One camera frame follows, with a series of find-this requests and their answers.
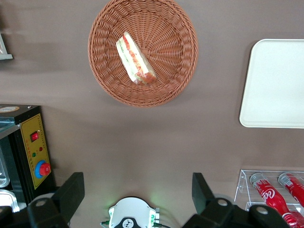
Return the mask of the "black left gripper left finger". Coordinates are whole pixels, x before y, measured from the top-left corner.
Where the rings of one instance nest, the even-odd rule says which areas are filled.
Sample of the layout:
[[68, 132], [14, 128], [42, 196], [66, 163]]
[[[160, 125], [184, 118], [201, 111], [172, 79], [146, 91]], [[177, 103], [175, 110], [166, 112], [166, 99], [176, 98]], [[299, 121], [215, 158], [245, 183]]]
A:
[[13, 212], [0, 208], [2, 228], [67, 228], [85, 197], [84, 174], [73, 173], [51, 197], [38, 197], [26, 208]]

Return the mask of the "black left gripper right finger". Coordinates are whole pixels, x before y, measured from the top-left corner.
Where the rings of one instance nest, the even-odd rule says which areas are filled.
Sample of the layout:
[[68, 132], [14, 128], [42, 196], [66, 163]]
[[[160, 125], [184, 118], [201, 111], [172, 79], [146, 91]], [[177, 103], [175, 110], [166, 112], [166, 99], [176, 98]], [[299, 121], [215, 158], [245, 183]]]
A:
[[216, 198], [202, 173], [192, 175], [192, 200], [196, 209], [184, 228], [288, 228], [279, 213], [269, 206], [252, 206], [249, 211], [226, 198]]

